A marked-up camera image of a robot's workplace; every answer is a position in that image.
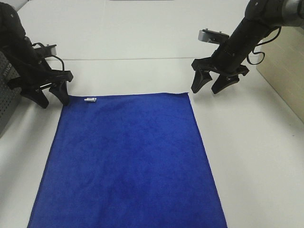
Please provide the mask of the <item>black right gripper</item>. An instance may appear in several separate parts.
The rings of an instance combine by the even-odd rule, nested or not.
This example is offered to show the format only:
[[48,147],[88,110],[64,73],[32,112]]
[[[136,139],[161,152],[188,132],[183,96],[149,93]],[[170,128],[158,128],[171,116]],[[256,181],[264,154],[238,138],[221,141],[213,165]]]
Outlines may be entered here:
[[200,41],[218,44],[219,47],[210,57],[195,59],[192,62],[191,66],[196,71],[191,86],[194,94],[212,80],[209,71],[224,74],[219,75],[211,87],[213,94],[217,94],[228,86],[238,83],[239,77],[237,75],[245,76],[249,72],[249,69],[242,65],[242,62],[249,54],[248,39],[201,39]]

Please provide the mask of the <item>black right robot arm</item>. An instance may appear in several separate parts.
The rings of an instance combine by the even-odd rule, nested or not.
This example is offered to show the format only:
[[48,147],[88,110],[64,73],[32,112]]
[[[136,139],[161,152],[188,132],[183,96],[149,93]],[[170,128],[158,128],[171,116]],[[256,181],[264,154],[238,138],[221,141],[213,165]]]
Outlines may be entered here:
[[217,44],[212,56],[195,59],[191,66],[195,76],[191,86],[197,93],[212,80],[211,72],[219,74],[211,90],[219,93],[226,87],[239,82],[239,75],[245,76],[249,69],[242,65],[249,59],[260,41],[282,27],[300,27],[304,24],[304,2],[302,0],[251,0],[244,18],[232,35],[203,29],[198,39]]

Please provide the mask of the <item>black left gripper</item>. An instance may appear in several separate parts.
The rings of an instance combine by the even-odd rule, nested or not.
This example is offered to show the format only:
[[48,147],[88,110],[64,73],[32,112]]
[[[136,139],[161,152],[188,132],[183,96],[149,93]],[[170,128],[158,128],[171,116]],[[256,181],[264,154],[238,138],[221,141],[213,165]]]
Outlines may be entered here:
[[6,57],[19,74],[19,77],[8,82],[11,89],[21,88],[23,97],[35,102],[43,109],[49,105],[49,101],[42,92],[46,88],[49,88],[49,92],[56,96],[62,105],[69,104],[67,82],[73,80],[71,71],[52,69],[44,58],[34,63],[27,63],[10,53],[6,53]]

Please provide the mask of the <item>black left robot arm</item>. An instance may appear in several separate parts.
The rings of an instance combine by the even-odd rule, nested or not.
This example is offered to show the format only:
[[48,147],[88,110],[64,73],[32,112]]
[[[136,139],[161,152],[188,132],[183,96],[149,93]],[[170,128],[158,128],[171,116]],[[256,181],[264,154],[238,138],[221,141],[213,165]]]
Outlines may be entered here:
[[42,108],[49,102],[43,93],[48,89],[64,105],[69,104],[67,82],[73,74],[65,69],[55,70],[46,59],[58,59],[56,45],[32,43],[27,37],[17,11],[9,4],[0,4],[0,51],[17,71],[16,78],[9,79],[10,89],[21,89],[21,96],[32,100]]

